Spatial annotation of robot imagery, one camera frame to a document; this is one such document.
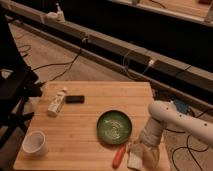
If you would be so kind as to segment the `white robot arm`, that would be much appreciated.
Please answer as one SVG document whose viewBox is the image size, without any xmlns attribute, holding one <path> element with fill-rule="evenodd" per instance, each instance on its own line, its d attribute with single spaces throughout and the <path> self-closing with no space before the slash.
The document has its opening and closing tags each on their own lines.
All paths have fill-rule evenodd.
<svg viewBox="0 0 213 171">
<path fill-rule="evenodd" d="M 177 110 L 171 102 L 153 101 L 148 105 L 150 117 L 139 135 L 150 154 L 150 164 L 156 167 L 159 162 L 159 144 L 168 124 L 174 124 L 201 142 L 213 148 L 213 123 L 187 116 Z"/>
</svg>

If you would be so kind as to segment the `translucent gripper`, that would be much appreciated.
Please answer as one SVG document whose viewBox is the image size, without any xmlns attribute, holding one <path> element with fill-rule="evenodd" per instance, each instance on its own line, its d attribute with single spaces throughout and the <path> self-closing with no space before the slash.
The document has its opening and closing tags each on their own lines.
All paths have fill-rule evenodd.
<svg viewBox="0 0 213 171">
<path fill-rule="evenodd" d="M 137 142 L 136 156 L 142 161 L 142 165 L 145 168 L 155 169 L 158 166 L 160 158 L 159 147 L 152 147 L 142 142 Z"/>
</svg>

